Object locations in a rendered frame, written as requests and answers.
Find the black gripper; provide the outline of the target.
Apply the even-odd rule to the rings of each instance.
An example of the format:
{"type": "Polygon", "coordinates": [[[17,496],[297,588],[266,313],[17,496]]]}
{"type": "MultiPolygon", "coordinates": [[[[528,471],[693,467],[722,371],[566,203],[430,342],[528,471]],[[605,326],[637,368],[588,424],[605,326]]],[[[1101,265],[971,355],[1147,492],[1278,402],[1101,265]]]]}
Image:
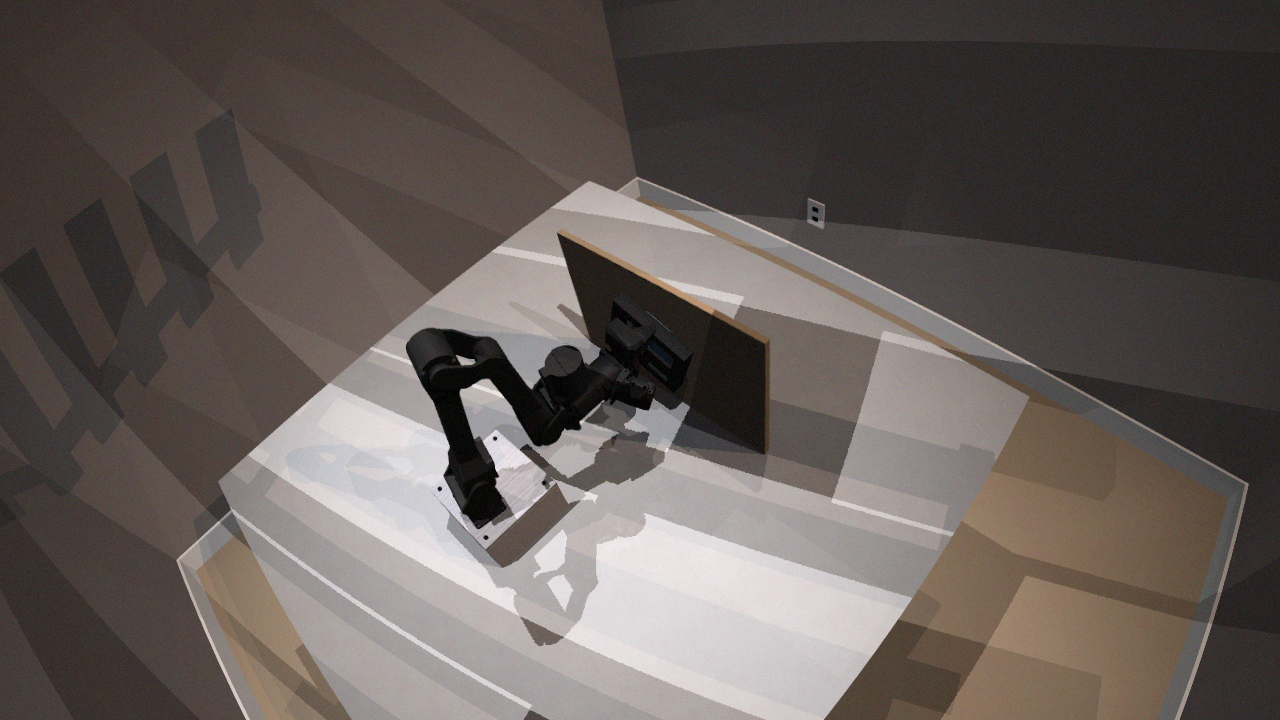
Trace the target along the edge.
{"type": "Polygon", "coordinates": [[[627,369],[631,372],[628,377],[637,377],[639,361],[643,360],[643,354],[652,345],[650,338],[655,331],[657,325],[654,324],[630,329],[616,316],[605,324],[605,343],[612,351],[603,347],[591,364],[584,364],[588,378],[602,396],[602,401],[611,398],[611,388],[620,372],[627,369]]]}

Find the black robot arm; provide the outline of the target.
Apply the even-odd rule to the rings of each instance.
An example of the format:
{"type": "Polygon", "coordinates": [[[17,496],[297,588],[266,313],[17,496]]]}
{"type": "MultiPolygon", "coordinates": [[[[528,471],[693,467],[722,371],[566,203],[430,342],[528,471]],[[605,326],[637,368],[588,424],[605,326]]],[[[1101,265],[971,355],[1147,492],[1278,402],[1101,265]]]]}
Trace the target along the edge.
{"type": "MultiPolygon", "coordinates": [[[[499,478],[495,462],[481,437],[474,439],[460,391],[481,379],[492,380],[515,409],[518,423],[536,446],[554,445],[564,429],[581,430],[582,418],[602,402],[602,396],[588,378],[582,355],[570,345],[548,354],[545,366],[538,370],[541,378],[532,389],[492,337],[428,328],[410,338],[406,352],[422,388],[433,398],[451,446],[449,465],[443,477],[461,512],[477,529],[507,507],[495,487],[499,478]],[[474,359],[475,363],[460,365],[456,355],[474,359]]],[[[627,369],[620,372],[611,388],[611,405],[618,400],[648,411],[657,386],[628,377],[630,373],[627,369]]]]}

